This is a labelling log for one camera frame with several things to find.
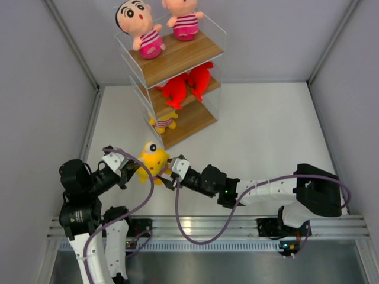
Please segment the red shark plush toy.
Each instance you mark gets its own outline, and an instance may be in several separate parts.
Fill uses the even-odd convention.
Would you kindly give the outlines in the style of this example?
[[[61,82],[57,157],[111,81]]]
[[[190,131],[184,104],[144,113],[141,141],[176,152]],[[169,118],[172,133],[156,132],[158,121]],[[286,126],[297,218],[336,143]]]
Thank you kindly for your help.
[[[162,91],[167,99],[166,104],[174,109],[182,109],[181,103],[187,95],[187,84],[191,86],[193,81],[188,73],[182,73],[169,79],[164,86],[155,86],[155,89]]]

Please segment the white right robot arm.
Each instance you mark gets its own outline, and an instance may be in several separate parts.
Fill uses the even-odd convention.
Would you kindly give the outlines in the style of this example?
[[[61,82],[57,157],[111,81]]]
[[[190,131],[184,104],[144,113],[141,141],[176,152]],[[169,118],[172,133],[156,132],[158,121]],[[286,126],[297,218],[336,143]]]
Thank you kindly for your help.
[[[187,188],[217,198],[224,208],[236,210],[261,202],[277,203],[277,230],[289,235],[316,217],[342,215],[340,180],[336,175],[307,163],[298,164],[291,175],[271,180],[240,180],[228,177],[213,165],[202,172],[193,169],[184,156],[170,159],[170,178],[160,177],[166,188]]]

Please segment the yellow bear plush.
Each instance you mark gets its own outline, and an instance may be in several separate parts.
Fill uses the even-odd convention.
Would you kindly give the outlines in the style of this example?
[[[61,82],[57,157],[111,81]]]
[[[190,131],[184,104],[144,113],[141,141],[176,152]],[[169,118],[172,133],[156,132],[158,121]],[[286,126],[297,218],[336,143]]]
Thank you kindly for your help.
[[[153,176],[155,185],[162,185],[159,179],[163,174],[170,175],[169,169],[170,155],[156,143],[150,141],[145,144],[143,151],[140,153],[139,160],[149,169]]]
[[[158,134],[163,134],[167,128],[174,130],[176,129],[176,119],[178,114],[174,111],[162,118],[154,119],[153,115],[149,113],[149,124],[155,129]]]

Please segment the pink black-haired boy doll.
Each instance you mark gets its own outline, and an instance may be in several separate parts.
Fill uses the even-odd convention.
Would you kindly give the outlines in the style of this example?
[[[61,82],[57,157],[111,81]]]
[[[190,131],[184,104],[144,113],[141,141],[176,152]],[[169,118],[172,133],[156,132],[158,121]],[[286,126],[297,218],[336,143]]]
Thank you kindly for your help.
[[[159,32],[160,24],[154,24],[151,6],[145,1],[133,0],[121,4],[115,13],[118,28],[133,39],[132,49],[143,59],[158,57],[166,46]]]

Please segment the pink bald baby doll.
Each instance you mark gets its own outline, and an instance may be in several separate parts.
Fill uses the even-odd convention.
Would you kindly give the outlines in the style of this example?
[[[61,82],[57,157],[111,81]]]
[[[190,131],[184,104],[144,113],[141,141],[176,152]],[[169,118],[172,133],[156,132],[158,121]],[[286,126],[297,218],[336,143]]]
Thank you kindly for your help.
[[[199,20],[204,13],[197,11],[197,0],[163,0],[162,6],[171,13],[167,26],[179,41],[192,41],[199,32]]]

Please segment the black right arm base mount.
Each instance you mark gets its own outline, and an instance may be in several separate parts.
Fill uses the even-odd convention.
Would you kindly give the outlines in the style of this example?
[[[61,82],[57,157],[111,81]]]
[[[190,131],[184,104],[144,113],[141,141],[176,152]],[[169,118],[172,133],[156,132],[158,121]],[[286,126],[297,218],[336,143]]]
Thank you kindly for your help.
[[[277,218],[258,218],[256,220],[258,236],[279,240],[286,237],[305,237],[309,224],[305,222],[300,228],[293,228],[280,224]]]

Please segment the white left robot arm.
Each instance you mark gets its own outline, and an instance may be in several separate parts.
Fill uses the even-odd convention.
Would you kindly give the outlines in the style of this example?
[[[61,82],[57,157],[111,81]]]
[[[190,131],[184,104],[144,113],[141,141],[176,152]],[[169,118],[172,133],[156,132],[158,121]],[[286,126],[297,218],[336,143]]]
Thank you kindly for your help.
[[[76,254],[83,283],[129,283],[123,244],[134,222],[122,216],[128,213],[124,206],[103,214],[99,196],[114,185],[125,189],[138,168],[126,160],[120,173],[108,165],[92,172],[82,160],[73,159],[59,169],[65,189],[59,223]]]

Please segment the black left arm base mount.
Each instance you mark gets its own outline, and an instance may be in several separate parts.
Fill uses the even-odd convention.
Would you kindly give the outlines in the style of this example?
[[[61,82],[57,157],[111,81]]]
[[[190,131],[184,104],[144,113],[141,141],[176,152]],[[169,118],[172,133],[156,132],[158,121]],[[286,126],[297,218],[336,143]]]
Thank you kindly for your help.
[[[129,218],[127,224],[129,226],[127,238],[134,238],[141,233],[143,233],[141,237],[144,238],[151,235],[153,220],[150,218]]]

